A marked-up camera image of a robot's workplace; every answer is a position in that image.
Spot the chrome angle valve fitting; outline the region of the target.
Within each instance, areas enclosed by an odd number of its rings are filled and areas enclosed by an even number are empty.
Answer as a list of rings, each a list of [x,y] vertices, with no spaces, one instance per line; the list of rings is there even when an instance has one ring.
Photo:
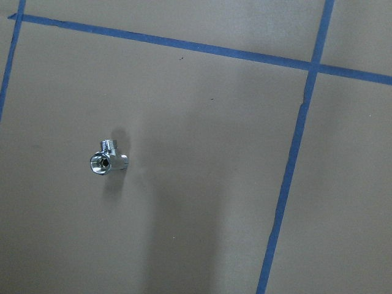
[[[126,170],[129,158],[118,151],[117,140],[105,139],[100,142],[100,151],[90,158],[90,168],[97,175],[107,175],[113,171]]]

